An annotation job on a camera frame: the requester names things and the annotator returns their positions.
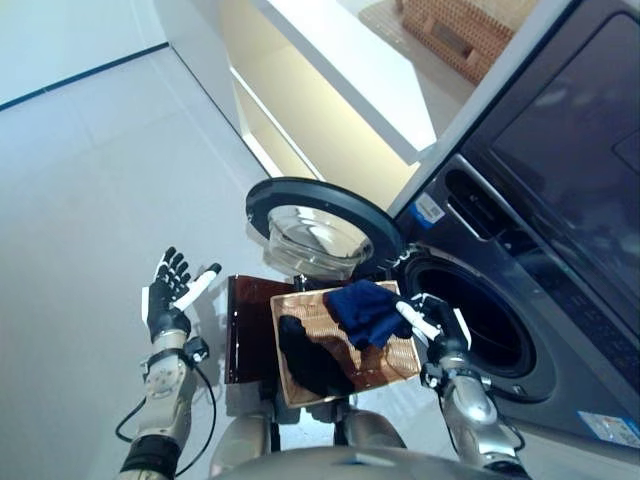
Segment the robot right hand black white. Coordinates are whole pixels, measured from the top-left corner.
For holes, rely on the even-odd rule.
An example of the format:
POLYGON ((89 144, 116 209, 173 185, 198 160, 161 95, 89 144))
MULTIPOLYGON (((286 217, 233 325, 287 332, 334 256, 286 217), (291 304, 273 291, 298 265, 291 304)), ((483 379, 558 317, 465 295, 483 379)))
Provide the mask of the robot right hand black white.
POLYGON ((460 308, 426 292, 410 299, 399 298, 395 308, 426 346, 431 363, 438 363, 447 355, 464 355, 471 350, 470 329, 460 308))

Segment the robot left hand black white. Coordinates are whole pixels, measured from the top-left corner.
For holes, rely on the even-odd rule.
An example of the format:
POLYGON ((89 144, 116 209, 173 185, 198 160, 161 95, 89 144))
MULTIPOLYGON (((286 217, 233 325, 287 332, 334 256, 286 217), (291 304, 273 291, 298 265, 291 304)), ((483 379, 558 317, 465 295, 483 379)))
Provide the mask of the robot left hand black white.
POLYGON ((210 287, 222 270, 219 263, 213 263, 192 280, 188 268, 184 255, 171 246, 162 254, 152 282, 142 288, 141 319, 149 330, 151 342, 171 331, 189 337, 192 326, 185 310, 210 287))

